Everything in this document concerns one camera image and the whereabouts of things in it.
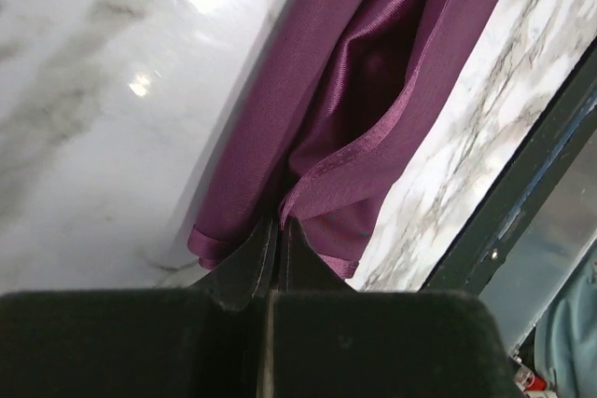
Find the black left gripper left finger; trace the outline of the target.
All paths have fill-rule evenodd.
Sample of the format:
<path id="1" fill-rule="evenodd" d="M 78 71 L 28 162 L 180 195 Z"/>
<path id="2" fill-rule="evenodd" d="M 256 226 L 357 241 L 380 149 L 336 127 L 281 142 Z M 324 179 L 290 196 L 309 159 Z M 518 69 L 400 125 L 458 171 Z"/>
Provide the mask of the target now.
<path id="1" fill-rule="evenodd" d="M 256 397 L 278 225 L 187 287 L 1 298 L 5 397 Z"/>

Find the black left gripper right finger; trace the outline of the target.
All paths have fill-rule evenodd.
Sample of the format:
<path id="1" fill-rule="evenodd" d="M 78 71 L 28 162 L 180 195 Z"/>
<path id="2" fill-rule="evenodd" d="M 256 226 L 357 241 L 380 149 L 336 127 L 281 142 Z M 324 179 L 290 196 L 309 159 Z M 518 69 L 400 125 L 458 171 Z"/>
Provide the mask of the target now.
<path id="1" fill-rule="evenodd" d="M 512 397 L 491 313 L 460 292 L 359 293 L 285 225 L 268 322 L 271 397 Z"/>

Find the purple satin napkin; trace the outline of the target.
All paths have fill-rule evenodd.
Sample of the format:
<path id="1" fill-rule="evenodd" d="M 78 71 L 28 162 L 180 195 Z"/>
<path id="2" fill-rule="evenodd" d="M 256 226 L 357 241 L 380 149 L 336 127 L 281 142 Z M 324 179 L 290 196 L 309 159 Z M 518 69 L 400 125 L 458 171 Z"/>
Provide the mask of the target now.
<path id="1" fill-rule="evenodd" d="M 343 279 L 498 0 L 292 0 L 188 248 L 215 268 L 276 213 Z"/>

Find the light blue cloth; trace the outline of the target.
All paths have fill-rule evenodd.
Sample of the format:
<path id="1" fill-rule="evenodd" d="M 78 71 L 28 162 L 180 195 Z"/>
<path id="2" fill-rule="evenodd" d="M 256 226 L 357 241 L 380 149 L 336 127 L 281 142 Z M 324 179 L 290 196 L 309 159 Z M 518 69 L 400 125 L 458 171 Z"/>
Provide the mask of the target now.
<path id="1" fill-rule="evenodd" d="M 596 273 L 562 289 L 535 328 L 535 367 L 560 397 L 596 395 Z"/>

